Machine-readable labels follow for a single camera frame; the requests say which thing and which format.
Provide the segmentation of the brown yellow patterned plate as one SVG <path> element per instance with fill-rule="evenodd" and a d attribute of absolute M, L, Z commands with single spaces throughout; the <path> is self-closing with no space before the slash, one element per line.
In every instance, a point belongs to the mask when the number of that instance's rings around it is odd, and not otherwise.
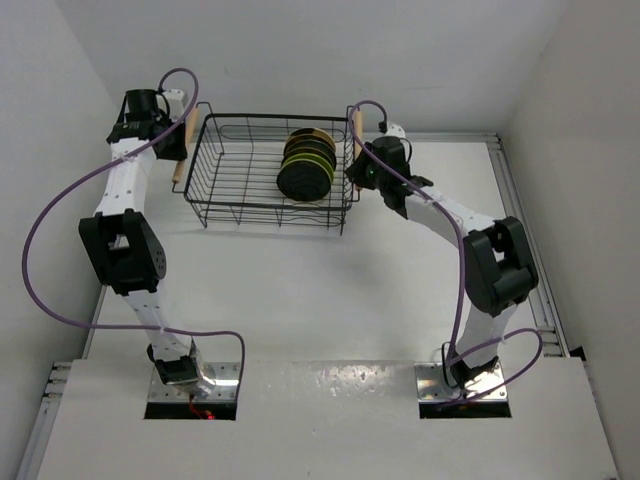
<path fill-rule="evenodd" d="M 331 142 L 313 135 L 302 135 L 289 139 L 284 147 L 284 152 L 289 152 L 296 148 L 316 148 L 316 149 L 328 149 L 331 152 L 335 151 L 335 145 Z"/>
<path fill-rule="evenodd" d="M 330 144 L 330 145 L 334 145 L 335 144 L 335 141 L 333 140 L 332 136 L 328 132 L 326 132 L 323 129 L 313 128 L 313 127 L 300 128 L 300 129 L 297 129 L 297 130 L 293 131 L 288 136 L 286 142 L 290 142 L 290 141 L 293 141 L 296 138 L 301 138 L 301 137 L 314 137 L 316 139 L 320 139 L 320 140 L 326 142 L 327 144 Z"/>

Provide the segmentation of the black glossy plate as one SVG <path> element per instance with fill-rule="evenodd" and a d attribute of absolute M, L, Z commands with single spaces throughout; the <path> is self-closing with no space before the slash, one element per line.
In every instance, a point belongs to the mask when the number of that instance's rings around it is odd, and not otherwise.
<path fill-rule="evenodd" d="M 327 172 L 320 165 L 309 161 L 284 166 L 277 176 L 276 184 L 285 197 L 296 202 L 321 200 L 331 189 Z"/>

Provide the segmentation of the lime green plate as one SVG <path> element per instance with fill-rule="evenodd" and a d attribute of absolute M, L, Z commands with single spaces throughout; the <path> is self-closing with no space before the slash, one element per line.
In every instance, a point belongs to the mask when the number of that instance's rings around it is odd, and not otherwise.
<path fill-rule="evenodd" d="M 288 157 L 283 159 L 281 167 L 284 168 L 287 165 L 294 164 L 294 163 L 299 163 L 299 162 L 303 162 L 303 161 L 316 163 L 318 165 L 323 165 L 324 167 L 326 167 L 328 169 L 331 169 L 331 170 L 335 170 L 336 169 L 336 166 L 334 165 L 334 163 L 331 161 L 330 158 L 326 158 L 323 155 L 318 155 L 318 154 L 312 153 L 312 152 L 302 152 L 302 153 L 290 155 L 290 156 L 288 156 Z"/>

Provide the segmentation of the blue floral celadon plate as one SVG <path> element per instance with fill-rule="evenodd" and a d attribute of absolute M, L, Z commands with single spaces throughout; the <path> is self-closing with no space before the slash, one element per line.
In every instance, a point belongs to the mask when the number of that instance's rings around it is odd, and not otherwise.
<path fill-rule="evenodd" d="M 322 143 L 309 143 L 309 142 L 307 143 L 302 142 L 300 144 L 293 145 L 291 148 L 288 148 L 284 152 L 284 157 L 287 158 L 288 156 L 297 155 L 301 153 L 311 153 L 316 155 L 322 155 L 327 158 L 335 157 L 335 152 L 329 146 L 324 145 Z"/>

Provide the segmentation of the beige plate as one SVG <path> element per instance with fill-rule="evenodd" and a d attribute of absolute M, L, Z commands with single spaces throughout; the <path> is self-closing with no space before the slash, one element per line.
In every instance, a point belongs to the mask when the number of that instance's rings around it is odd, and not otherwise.
<path fill-rule="evenodd" d="M 322 166 L 303 162 L 300 174 L 300 196 L 304 201 L 318 201 L 329 194 L 333 177 Z"/>

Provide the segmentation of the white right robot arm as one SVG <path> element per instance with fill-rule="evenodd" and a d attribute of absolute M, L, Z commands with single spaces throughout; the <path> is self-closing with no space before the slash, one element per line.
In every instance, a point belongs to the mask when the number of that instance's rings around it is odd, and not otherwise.
<path fill-rule="evenodd" d="M 461 389 L 498 363 L 498 344 L 517 307 L 539 282 L 525 229 L 513 216 L 495 219 L 444 196 L 434 183 L 410 170 L 403 141 L 383 136 L 362 146 L 346 175 L 356 186 L 376 190 L 404 219 L 429 228 L 459 254 L 458 301 L 444 377 Z"/>

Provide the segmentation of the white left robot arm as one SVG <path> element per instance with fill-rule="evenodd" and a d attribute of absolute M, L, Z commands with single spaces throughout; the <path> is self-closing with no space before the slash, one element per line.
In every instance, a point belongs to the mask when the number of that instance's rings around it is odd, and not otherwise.
<path fill-rule="evenodd" d="M 115 167 L 93 216 L 79 234 L 101 284 L 112 288 L 147 327 L 147 354 L 163 384 L 195 396 L 208 387 L 193 339 L 175 334 L 162 280 L 167 259 L 144 216 L 148 180 L 156 161 L 188 156 L 181 90 L 136 89 L 125 93 L 107 138 Z"/>

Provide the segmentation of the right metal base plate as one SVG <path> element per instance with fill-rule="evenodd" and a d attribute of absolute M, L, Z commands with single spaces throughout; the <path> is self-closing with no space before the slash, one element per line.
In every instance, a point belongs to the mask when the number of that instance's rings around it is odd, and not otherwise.
<path fill-rule="evenodd" d="M 415 364 L 417 396 L 420 403 L 442 403 L 456 400 L 472 402 L 507 402 L 508 393 L 500 364 L 467 381 L 462 387 L 453 387 L 445 381 L 441 363 Z"/>

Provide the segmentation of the metal base plate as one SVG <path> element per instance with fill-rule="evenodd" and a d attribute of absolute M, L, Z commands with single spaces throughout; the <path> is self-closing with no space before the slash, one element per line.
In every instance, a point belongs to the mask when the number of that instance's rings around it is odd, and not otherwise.
<path fill-rule="evenodd" d="M 147 400 L 150 403 L 187 403 L 193 396 L 198 403 L 233 403 L 237 397 L 239 374 L 239 363 L 208 362 L 204 364 L 204 385 L 192 389 L 165 385 L 153 370 Z"/>
<path fill-rule="evenodd" d="M 453 387 L 445 381 L 441 363 L 415 364 L 417 396 L 420 403 L 442 403 L 456 400 L 472 402 L 507 402 L 508 393 L 500 364 L 467 381 L 462 387 Z"/>

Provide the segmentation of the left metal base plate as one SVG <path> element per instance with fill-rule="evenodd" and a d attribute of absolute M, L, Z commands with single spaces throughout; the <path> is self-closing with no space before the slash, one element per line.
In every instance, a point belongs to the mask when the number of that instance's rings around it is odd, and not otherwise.
<path fill-rule="evenodd" d="M 198 403 L 233 403 L 237 397 L 239 374 L 239 363 L 208 362 L 204 364 L 204 385 L 192 389 L 165 385 L 153 370 L 147 400 L 150 403 L 187 403 L 193 396 Z"/>

